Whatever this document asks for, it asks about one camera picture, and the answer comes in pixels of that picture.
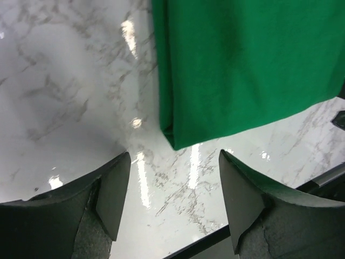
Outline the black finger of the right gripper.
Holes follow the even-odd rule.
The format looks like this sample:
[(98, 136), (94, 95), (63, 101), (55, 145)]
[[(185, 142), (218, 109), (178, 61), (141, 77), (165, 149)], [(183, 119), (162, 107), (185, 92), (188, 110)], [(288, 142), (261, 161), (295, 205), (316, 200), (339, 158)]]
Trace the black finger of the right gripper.
[(331, 123), (337, 128), (345, 128), (345, 110), (339, 111)]

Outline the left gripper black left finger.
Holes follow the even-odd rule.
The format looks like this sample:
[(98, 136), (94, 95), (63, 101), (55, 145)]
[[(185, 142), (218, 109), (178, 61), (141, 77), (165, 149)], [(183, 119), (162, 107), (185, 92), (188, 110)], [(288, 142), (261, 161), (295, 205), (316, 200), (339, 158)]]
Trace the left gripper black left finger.
[(61, 187), (1, 204), (1, 258), (109, 258), (131, 158), (118, 155)]

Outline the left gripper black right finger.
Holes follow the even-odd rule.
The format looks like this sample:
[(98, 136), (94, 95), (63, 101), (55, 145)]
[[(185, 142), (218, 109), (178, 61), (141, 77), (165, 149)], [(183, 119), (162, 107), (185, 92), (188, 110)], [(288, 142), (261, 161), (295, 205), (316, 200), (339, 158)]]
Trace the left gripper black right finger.
[(219, 171), (240, 258), (344, 258), (344, 201), (288, 187), (227, 151)]

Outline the green t-shirt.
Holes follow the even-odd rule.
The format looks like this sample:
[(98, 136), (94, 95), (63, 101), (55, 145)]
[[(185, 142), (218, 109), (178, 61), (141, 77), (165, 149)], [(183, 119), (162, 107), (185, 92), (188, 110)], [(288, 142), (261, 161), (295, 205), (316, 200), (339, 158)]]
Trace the green t-shirt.
[(152, 1), (174, 150), (297, 114), (344, 81), (344, 1)]

